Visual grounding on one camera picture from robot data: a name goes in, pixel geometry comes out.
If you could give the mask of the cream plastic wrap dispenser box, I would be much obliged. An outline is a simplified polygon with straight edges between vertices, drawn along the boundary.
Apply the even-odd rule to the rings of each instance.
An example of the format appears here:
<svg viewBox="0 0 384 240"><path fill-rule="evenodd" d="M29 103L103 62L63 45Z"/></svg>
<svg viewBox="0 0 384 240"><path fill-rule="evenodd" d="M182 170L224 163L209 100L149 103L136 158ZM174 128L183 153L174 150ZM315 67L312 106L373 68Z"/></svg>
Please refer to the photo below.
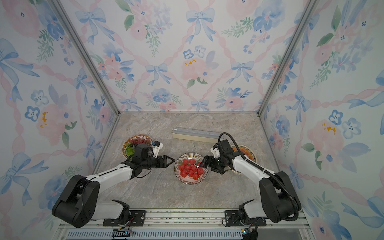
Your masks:
<svg viewBox="0 0 384 240"><path fill-rule="evenodd" d="M173 128L172 136L174 139L205 142L205 143L217 143L220 133L191 130L183 128Z"/></svg>

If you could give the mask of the yellow plate with food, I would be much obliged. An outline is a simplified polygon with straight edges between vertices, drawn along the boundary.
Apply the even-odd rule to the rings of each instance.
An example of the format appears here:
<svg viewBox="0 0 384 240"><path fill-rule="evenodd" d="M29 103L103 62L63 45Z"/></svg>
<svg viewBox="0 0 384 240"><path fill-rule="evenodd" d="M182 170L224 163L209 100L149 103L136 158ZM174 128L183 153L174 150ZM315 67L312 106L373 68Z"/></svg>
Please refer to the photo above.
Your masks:
<svg viewBox="0 0 384 240"><path fill-rule="evenodd" d="M231 145L231 148L234 150L235 157L239 157L240 158L241 155L239 154L239 151L237 150L236 146L235 145ZM247 146L239 145L239 149L251 161L253 161L255 163L257 162L257 158L256 158L255 154Z"/></svg>

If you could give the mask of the plate of grapes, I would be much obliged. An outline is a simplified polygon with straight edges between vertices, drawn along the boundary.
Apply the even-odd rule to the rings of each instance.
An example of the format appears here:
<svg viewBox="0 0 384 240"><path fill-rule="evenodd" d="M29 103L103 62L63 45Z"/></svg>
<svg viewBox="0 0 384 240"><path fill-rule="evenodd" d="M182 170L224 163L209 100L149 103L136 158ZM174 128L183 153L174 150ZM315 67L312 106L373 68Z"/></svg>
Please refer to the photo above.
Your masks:
<svg viewBox="0 0 384 240"><path fill-rule="evenodd" d="M147 135L135 135L129 138L123 145L123 156L128 159L135 153L138 144L150 144L153 140Z"/></svg>

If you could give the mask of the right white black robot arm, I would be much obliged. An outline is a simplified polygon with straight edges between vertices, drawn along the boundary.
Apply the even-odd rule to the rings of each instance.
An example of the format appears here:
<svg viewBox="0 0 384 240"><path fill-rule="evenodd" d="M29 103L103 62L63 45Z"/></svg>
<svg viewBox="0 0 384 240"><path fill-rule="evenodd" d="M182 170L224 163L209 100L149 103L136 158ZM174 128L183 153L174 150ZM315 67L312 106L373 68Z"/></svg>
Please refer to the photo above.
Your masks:
<svg viewBox="0 0 384 240"><path fill-rule="evenodd" d="M260 201L250 200L239 205L238 220L241 224L255 226L261 219L273 223L294 222L299 218L302 205L285 172L274 172L252 161L226 132L219 135L211 153L211 156L204 157L202 168L220 175L234 170L259 185Z"/></svg>

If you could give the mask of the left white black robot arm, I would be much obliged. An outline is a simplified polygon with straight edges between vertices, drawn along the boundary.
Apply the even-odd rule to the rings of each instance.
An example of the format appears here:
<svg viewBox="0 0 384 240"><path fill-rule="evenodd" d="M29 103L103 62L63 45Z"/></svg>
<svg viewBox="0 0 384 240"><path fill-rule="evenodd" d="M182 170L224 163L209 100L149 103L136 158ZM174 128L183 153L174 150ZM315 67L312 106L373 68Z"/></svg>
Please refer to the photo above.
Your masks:
<svg viewBox="0 0 384 240"><path fill-rule="evenodd" d="M159 155L162 147L158 141L139 144L132 156L112 169L86 177L75 175L54 204L52 215L75 228L97 220L128 226L134 219L130 206L120 200L100 201L99 195L121 182L138 178L143 170L165 169L173 164L175 159Z"/></svg>

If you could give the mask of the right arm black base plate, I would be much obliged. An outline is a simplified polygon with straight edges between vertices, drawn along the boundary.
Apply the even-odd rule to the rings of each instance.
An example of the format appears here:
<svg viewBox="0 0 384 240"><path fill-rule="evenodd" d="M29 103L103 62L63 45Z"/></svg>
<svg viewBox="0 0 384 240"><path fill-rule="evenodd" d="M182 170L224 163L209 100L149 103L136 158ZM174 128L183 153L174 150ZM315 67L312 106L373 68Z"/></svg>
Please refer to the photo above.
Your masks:
<svg viewBox="0 0 384 240"><path fill-rule="evenodd" d="M224 211L225 216L222 218L222 225L224 227L266 227L267 222L264 218L255 218L250 220L242 220L239 215L239 211L226 210Z"/></svg>

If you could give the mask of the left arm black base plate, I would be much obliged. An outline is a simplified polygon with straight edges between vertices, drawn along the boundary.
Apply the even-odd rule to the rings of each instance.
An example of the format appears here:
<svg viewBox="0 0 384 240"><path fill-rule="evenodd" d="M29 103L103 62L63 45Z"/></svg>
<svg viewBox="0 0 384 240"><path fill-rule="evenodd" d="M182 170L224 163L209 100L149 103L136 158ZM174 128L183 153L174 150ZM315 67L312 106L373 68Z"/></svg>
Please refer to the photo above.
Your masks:
<svg viewBox="0 0 384 240"><path fill-rule="evenodd" d="M146 217L145 210L129 210L121 214L118 219L105 219L104 227L143 227Z"/></svg>

